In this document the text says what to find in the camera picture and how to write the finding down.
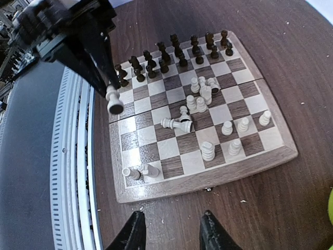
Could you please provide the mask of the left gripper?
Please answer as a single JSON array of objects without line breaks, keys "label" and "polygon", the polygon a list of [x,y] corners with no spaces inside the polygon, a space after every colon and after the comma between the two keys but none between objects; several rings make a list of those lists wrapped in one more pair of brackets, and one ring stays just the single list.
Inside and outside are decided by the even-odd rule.
[{"label": "left gripper", "polygon": [[[31,49],[52,35],[78,32],[87,24],[85,47],[115,89],[121,87],[112,59],[109,32],[116,26],[110,1],[32,1],[15,17],[15,43]],[[85,49],[56,48],[56,60],[84,78],[102,97],[106,84]]]}]

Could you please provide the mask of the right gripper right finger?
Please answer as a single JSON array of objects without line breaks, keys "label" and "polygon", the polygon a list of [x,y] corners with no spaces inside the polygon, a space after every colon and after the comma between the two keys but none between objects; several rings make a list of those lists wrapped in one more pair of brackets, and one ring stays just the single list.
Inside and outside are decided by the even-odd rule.
[{"label": "right gripper right finger", "polygon": [[200,249],[205,250],[242,250],[210,210],[206,210],[200,219],[199,242]]}]

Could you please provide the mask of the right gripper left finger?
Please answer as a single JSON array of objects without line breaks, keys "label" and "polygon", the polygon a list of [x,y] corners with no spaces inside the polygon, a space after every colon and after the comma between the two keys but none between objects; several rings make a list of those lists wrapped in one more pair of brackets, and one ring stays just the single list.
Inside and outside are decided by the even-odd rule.
[{"label": "right gripper left finger", "polygon": [[142,211],[134,211],[106,250],[146,249],[146,223]]}]

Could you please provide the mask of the white pawn chess piece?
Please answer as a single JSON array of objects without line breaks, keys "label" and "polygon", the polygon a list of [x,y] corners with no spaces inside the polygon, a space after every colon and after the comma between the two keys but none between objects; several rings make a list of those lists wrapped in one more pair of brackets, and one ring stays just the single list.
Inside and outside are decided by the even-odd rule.
[{"label": "white pawn chess piece", "polygon": [[112,85],[107,86],[106,100],[108,101],[107,109],[112,115],[119,115],[124,110],[124,104],[120,100],[120,93]]}]

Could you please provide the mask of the wooden chess board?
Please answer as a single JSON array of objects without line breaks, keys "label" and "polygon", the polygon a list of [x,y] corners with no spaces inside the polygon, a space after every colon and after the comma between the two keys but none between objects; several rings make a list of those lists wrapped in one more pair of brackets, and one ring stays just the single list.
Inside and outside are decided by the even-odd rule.
[{"label": "wooden chess board", "polygon": [[[162,74],[120,90],[124,112],[109,118],[116,198],[132,203],[194,192],[232,182],[284,164],[298,150],[279,105],[253,59],[234,32],[228,33],[234,55],[202,65],[171,65]],[[191,133],[163,128],[163,118],[179,121],[180,107],[191,94],[192,78],[215,78],[221,87],[205,112],[188,112]],[[201,144],[215,146],[204,161]],[[142,175],[144,164],[159,169]]]}]

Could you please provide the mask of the white knight chess piece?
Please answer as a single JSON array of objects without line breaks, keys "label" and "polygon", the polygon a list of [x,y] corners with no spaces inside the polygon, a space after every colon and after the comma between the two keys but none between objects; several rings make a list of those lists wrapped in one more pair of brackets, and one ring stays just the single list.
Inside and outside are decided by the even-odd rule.
[{"label": "white knight chess piece", "polygon": [[156,178],[159,175],[159,169],[151,164],[144,164],[142,175],[150,178]]}]

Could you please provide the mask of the white king chess piece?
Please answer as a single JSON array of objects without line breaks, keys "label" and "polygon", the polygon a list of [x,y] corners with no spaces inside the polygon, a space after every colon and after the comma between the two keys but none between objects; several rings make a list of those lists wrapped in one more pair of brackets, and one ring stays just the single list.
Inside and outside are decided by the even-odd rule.
[{"label": "white king chess piece", "polygon": [[211,142],[204,141],[201,144],[201,154],[204,161],[212,161],[215,158],[215,146]]}]

